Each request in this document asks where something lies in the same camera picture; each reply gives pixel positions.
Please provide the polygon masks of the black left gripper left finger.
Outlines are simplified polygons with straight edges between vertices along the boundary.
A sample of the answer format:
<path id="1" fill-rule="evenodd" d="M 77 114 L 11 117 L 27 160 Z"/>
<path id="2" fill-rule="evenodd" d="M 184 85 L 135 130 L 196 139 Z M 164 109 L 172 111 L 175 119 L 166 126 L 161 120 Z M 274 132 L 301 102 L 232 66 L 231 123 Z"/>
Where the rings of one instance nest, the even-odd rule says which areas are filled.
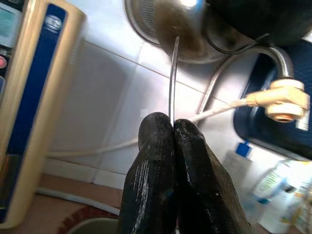
<path id="1" fill-rule="evenodd" d="M 177 218 L 173 127 L 149 114 L 138 132 L 138 154 L 124 182 L 117 234 L 174 234 Z"/>

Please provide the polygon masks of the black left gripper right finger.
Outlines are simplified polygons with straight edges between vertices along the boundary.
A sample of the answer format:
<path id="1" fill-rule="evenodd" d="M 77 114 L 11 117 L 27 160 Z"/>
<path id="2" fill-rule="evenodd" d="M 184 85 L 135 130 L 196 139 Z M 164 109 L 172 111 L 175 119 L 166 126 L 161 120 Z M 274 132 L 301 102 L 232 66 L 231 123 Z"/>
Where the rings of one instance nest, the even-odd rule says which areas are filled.
<path id="1" fill-rule="evenodd" d="M 174 138 L 180 234 L 254 234 L 231 177 L 198 127 L 179 119 Z"/>

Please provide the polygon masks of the steel spoon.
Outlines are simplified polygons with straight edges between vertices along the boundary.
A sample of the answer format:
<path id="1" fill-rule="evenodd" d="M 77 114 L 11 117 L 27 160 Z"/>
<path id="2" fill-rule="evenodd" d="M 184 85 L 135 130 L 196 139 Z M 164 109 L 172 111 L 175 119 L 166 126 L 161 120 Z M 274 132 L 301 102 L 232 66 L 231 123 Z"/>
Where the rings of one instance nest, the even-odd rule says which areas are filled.
<path id="1" fill-rule="evenodd" d="M 175 122 L 175 89 L 176 89 L 176 71 L 178 62 L 178 49 L 179 49 L 179 36 L 175 38 L 173 47 L 171 73 L 170 73 L 170 86 L 169 86 L 169 119 L 173 126 Z"/>

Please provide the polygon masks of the clear bottle with blue cap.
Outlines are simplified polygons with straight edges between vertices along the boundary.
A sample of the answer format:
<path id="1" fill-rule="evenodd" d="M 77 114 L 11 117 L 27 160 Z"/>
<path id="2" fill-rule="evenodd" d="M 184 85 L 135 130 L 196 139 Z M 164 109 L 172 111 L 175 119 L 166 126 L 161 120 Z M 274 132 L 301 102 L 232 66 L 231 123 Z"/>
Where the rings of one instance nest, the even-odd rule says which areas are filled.
<path id="1" fill-rule="evenodd" d="M 226 153 L 222 163 L 230 175 L 238 194 L 242 193 L 243 180 L 252 165 L 252 161 L 249 159 L 251 149 L 248 141 L 240 142 L 235 150 L 230 150 Z"/>

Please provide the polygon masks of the dark blue tray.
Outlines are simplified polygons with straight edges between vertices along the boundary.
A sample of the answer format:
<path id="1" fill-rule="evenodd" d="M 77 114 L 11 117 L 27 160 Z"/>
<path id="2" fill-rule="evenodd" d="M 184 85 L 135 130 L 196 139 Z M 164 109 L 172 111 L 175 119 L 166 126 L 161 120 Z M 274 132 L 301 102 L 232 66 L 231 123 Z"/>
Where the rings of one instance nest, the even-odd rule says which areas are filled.
<path id="1" fill-rule="evenodd" d="M 310 95 L 312 112 L 312 42 L 301 40 L 284 49 L 291 57 L 294 76 Z M 240 107 L 234 112 L 236 133 L 248 141 L 290 158 L 312 161 L 312 113 L 301 121 L 276 122 L 261 107 Z"/>

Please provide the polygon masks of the beige faucet diverter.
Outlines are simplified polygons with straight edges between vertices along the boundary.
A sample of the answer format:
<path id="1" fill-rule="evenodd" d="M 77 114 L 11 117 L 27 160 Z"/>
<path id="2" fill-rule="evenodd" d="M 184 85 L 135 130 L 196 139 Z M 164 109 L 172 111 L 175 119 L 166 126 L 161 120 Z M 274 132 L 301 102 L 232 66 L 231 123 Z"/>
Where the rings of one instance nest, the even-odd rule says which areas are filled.
<path id="1" fill-rule="evenodd" d="M 295 79 L 278 79 L 269 89 L 246 95 L 251 107 L 263 107 L 265 114 L 276 122 L 289 123 L 302 119 L 310 109 L 310 95 L 304 83 Z"/>

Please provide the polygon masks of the beige water ionizer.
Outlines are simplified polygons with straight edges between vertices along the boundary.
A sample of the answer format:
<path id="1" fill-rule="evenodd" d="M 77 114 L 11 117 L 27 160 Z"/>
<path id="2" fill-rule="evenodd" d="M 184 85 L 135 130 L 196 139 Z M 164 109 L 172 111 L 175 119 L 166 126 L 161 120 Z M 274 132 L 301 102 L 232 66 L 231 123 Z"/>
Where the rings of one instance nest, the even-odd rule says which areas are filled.
<path id="1" fill-rule="evenodd" d="M 66 0 L 0 0 L 0 230 L 31 205 L 85 27 Z"/>

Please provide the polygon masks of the steel faucet pipe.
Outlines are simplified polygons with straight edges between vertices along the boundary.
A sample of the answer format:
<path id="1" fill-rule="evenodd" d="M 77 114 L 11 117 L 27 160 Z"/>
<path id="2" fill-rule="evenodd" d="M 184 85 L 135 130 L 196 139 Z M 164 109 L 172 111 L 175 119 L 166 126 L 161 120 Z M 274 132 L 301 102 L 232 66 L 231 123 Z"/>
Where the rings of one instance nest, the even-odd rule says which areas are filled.
<path id="1" fill-rule="evenodd" d="M 214 91 L 214 87 L 221 73 L 225 69 L 227 69 L 231 65 L 232 62 L 244 56 L 247 56 L 249 54 L 255 54 L 255 53 L 265 54 L 269 56 L 275 62 L 279 78 L 294 78 L 293 63 L 289 55 L 283 49 L 278 48 L 278 47 L 266 47 L 266 46 L 260 46 L 260 45 L 255 46 L 251 49 L 248 49 L 245 52 L 242 52 L 241 54 L 231 55 L 227 57 L 226 59 L 224 59 L 219 64 L 219 66 L 216 68 L 214 74 L 212 75 L 210 79 L 210 82 L 204 93 L 202 101 L 197 109 L 197 112 L 196 112 L 197 114 L 201 114 L 204 111 L 206 104 L 209 101 L 209 98 Z"/>

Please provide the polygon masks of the steel strainer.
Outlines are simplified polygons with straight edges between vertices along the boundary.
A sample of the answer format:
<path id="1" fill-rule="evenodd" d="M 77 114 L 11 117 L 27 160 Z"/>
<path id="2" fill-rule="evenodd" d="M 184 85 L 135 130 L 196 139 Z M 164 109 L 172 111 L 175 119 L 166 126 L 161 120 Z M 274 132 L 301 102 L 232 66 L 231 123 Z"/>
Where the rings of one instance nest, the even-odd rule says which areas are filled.
<path id="1" fill-rule="evenodd" d="M 234 29 L 208 7 L 206 0 L 124 0 L 133 30 L 146 42 L 162 48 L 169 56 L 179 37 L 178 59 L 185 63 L 211 63 L 232 51 L 238 39 Z"/>

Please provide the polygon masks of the black pot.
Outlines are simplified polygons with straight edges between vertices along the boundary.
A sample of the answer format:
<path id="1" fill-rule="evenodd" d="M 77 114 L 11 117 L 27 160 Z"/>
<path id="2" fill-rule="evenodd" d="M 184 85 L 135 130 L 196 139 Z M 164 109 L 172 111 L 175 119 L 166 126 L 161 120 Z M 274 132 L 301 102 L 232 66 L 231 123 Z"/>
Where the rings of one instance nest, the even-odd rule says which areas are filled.
<path id="1" fill-rule="evenodd" d="M 294 44 L 312 30 L 312 0 L 207 0 L 229 25 L 272 46 Z"/>

